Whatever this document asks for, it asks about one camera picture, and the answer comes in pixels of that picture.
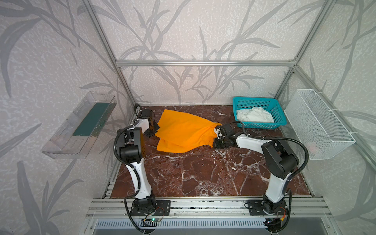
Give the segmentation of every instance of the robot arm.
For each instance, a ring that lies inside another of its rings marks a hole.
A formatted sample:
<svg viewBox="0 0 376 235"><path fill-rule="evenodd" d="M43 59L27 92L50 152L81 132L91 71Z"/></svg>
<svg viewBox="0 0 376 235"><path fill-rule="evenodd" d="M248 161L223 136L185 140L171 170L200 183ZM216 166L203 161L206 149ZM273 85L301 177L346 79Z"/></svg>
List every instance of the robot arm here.
<svg viewBox="0 0 376 235"><path fill-rule="evenodd" d="M139 189L132 208L136 213L149 214L151 211L155 211L157 205L145 172L143 134L151 137L158 131L159 126L149 109L142 110L141 115L133 122L134 124L131 126L118 130L117 159L126 164L136 191Z"/></svg>
<svg viewBox="0 0 376 235"><path fill-rule="evenodd" d="M299 164L299 159L285 140L263 140L235 133L230 124L217 126L214 130L218 138L214 139L214 148L237 147L262 153L271 172L268 188L263 195L263 211L274 214L284 202L288 177Z"/></svg>

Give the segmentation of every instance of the green mat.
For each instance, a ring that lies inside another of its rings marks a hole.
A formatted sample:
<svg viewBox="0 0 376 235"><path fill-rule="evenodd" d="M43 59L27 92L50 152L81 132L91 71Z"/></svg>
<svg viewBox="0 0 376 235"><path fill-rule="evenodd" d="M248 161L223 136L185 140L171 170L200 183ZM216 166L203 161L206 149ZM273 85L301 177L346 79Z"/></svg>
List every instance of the green mat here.
<svg viewBox="0 0 376 235"><path fill-rule="evenodd" d="M82 120L73 135L90 136L110 103L96 103Z"/></svg>

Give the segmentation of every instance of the white mesh basket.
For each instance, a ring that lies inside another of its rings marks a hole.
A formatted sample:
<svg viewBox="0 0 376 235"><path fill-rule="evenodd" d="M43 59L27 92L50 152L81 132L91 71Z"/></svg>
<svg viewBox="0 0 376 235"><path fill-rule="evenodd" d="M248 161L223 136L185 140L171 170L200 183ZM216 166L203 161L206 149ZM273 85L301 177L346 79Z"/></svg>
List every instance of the white mesh basket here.
<svg viewBox="0 0 376 235"><path fill-rule="evenodd" d="M307 147L311 160L329 159L355 140L333 111L312 89L296 90L286 117Z"/></svg>

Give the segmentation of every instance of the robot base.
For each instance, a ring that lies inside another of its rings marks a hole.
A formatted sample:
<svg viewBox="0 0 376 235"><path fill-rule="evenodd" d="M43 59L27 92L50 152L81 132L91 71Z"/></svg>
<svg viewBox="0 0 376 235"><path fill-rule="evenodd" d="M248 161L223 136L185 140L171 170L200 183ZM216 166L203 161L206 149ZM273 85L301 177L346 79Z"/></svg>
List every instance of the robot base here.
<svg viewBox="0 0 376 235"><path fill-rule="evenodd" d="M164 211L164 216L169 216L170 215L170 207L171 207L171 201L170 200L156 200L155 201L155 207L156 208L162 208L163 210L158 209L156 213L154 213L154 216L163 216L163 211ZM131 216L145 216L146 214L143 212L142 207L140 205L136 206L135 201L132 203L132 208L130 210L130 215Z"/></svg>
<svg viewBox="0 0 376 235"><path fill-rule="evenodd" d="M264 200L261 199L253 199L253 200L247 200L246 202L246 208L249 210L249 215L283 215L285 211L281 208L285 208L286 214L287 214L287 205L284 199L281 204L276 208L272 213L265 212L265 206L263 205Z"/></svg>

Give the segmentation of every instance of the leaf pattern wallpaper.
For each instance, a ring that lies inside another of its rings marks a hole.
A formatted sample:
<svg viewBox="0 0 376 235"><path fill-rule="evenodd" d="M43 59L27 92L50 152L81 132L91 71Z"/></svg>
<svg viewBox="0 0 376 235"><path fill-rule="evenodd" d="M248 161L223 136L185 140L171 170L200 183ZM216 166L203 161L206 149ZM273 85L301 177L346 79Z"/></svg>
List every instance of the leaf pattern wallpaper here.
<svg viewBox="0 0 376 235"><path fill-rule="evenodd" d="M376 150L376 1L337 1L299 66ZM279 101L285 108L296 89L292 76ZM294 137L288 124L284 134ZM329 160L310 161L303 171L316 196L323 196L342 234L374 234L376 174L355 147Z"/></svg>
<svg viewBox="0 0 376 235"><path fill-rule="evenodd" d="M323 0L93 0L117 60L293 59ZM271 97L285 67L123 67L143 104Z"/></svg>
<svg viewBox="0 0 376 235"><path fill-rule="evenodd" d="M0 1L0 234L75 234L102 196L133 115L109 61L80 1ZM88 91L117 105L87 158L41 153Z"/></svg>

